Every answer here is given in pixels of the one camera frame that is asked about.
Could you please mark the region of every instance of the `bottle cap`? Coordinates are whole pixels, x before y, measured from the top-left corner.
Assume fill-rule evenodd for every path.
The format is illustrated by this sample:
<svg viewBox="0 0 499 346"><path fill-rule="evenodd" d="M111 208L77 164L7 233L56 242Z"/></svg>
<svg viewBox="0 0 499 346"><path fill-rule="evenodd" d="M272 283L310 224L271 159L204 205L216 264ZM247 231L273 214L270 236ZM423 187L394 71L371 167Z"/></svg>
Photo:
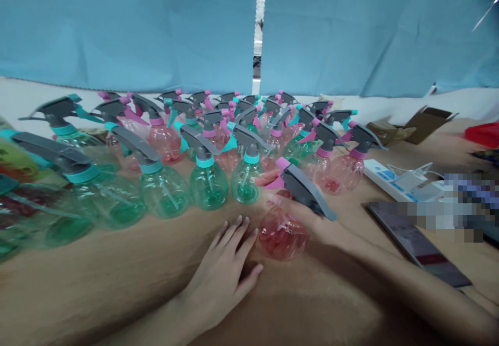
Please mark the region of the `bottle cap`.
<svg viewBox="0 0 499 346"><path fill-rule="evenodd" d="M283 157L275 163L281 171L274 182L265 186L266 189L287 189L295 201L331 221L336 220L336 213L329 208L322 193L301 170Z"/></svg>

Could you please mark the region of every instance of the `forearm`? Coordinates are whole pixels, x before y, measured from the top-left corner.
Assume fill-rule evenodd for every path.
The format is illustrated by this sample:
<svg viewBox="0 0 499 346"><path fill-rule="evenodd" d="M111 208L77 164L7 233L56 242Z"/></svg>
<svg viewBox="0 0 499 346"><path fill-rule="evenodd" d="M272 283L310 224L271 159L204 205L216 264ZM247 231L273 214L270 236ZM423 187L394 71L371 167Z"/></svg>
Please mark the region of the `forearm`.
<svg viewBox="0 0 499 346"><path fill-rule="evenodd" d="M332 245L362 265L443 335L475 345L498 344L497 319L461 292L340 224L334 233Z"/></svg>
<svg viewBox="0 0 499 346"><path fill-rule="evenodd" d="M181 295L95 346L181 346L202 332Z"/></svg>

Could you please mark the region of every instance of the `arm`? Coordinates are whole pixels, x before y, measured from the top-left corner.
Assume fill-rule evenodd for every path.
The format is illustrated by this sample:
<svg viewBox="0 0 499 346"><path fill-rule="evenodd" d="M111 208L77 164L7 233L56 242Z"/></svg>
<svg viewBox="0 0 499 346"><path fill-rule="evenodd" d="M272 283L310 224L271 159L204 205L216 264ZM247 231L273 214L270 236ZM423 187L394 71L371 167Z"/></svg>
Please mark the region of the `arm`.
<svg viewBox="0 0 499 346"><path fill-rule="evenodd" d="M263 266L255 266L239 281L244 261L256 241L258 230L237 249L248 229L243 222L225 222L210 245L189 285L170 302L133 323L99 346L177 346L185 345L218 325L253 289Z"/></svg>
<svg viewBox="0 0 499 346"><path fill-rule="evenodd" d="M276 173L265 174L257 184L273 181ZM315 240L349 255L448 339L473 345L499 344L497 319L461 292L356 235L339 222L331 222L280 194L283 193L274 195L268 205L277 205L299 220Z"/></svg>

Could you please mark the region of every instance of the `white wall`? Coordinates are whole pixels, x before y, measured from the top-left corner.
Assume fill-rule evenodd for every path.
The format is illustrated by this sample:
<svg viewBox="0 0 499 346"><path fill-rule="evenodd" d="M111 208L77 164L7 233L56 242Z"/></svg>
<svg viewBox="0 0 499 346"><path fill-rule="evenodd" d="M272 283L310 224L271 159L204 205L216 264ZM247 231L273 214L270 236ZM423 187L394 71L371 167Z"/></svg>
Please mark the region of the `white wall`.
<svg viewBox="0 0 499 346"><path fill-rule="evenodd" d="M81 105L87 111L102 102L94 90L74 89L46 84L39 84L17 79L0 78L0 115L6 118L17 130L25 130L44 137L52 132L46 122L18 121L29 115L37 106L67 94L76 93L83 100ZM144 94L151 98L157 94ZM470 117L485 122L499 119L499 89L464 89L442 95L424 98L361 98L341 96L343 109L359 110L355 120L367 124L383 118L393 124L404 124L422 106L459 112L460 117ZM298 97L303 103L310 103L317 97ZM76 127L99 127L99 124L75 117L68 120Z"/></svg>

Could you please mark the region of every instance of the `red object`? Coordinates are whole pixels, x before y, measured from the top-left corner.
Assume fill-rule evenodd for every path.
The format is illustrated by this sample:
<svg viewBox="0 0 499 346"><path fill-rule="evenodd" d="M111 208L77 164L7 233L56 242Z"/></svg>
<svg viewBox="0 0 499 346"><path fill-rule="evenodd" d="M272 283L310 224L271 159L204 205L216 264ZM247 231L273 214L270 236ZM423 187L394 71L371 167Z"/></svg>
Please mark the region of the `red object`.
<svg viewBox="0 0 499 346"><path fill-rule="evenodd" d="M464 131L464 138L495 149L499 147L499 122L470 127Z"/></svg>

